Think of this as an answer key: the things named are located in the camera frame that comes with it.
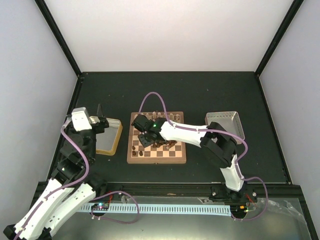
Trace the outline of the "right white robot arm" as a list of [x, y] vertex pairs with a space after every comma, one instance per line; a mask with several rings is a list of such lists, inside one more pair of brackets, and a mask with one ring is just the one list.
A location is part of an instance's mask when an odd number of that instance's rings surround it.
[[139, 131], [138, 140], [143, 147], [169, 141], [177, 141], [199, 147], [215, 167], [219, 168], [225, 180], [228, 199], [238, 202], [245, 195], [245, 178], [238, 161], [244, 155], [237, 153], [237, 135], [227, 132], [219, 123], [210, 125], [188, 125], [177, 123], [168, 118], [149, 119], [138, 114], [131, 125]]

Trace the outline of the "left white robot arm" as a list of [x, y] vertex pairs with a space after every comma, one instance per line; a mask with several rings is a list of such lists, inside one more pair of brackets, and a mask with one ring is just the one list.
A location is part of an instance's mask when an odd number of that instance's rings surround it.
[[107, 186], [88, 175], [96, 158], [97, 135], [108, 127], [101, 106], [95, 116], [85, 107], [72, 110], [60, 130], [64, 137], [60, 162], [28, 213], [4, 229], [7, 239], [50, 240], [85, 203], [107, 195]]

